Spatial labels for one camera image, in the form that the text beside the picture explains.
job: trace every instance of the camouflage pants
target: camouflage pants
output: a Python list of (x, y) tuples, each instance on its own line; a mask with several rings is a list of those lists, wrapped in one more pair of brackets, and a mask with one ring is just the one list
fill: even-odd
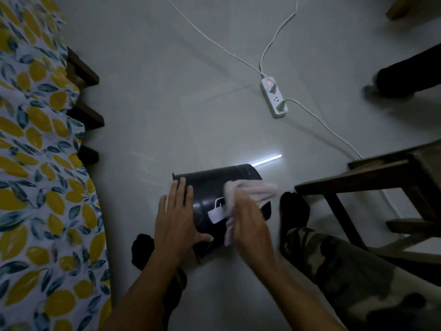
[(353, 330), (441, 330), (441, 289), (346, 241), (294, 229), (282, 254)]

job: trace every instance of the electrical socket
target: electrical socket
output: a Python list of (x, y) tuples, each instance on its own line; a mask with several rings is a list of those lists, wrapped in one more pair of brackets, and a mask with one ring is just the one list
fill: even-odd
[(260, 87), (262, 89), (263, 96), (265, 96), (268, 103), (269, 110), (273, 114), (274, 118), (280, 118), (286, 115), (288, 112), (288, 107), (285, 105), (282, 111), (278, 111), (277, 107), (283, 101), (283, 97), (279, 90), (279, 86), (276, 85), (274, 92), (274, 84), (275, 82), (273, 77), (263, 78)]

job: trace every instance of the power strip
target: power strip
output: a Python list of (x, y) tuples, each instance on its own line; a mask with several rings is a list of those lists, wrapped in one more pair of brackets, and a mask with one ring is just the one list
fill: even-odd
[(288, 107), (285, 104), (282, 104), (282, 93), (279, 90), (279, 86), (277, 86), (274, 82), (274, 78), (263, 78), (260, 88), (262, 89), (263, 96), (265, 96), (269, 110), (273, 114), (274, 118), (285, 116), (288, 112)]

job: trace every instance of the lemon print fabric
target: lemon print fabric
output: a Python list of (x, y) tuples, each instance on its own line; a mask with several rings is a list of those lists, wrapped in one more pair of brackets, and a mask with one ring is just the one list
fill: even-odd
[(95, 185), (66, 116), (62, 15), (52, 0), (0, 0), (0, 329), (97, 330), (112, 310)]

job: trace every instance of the right hand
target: right hand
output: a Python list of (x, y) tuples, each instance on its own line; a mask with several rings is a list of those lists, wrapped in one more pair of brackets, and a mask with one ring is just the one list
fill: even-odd
[(257, 276), (277, 265), (268, 226), (262, 212), (246, 193), (235, 194), (234, 240), (242, 259)]

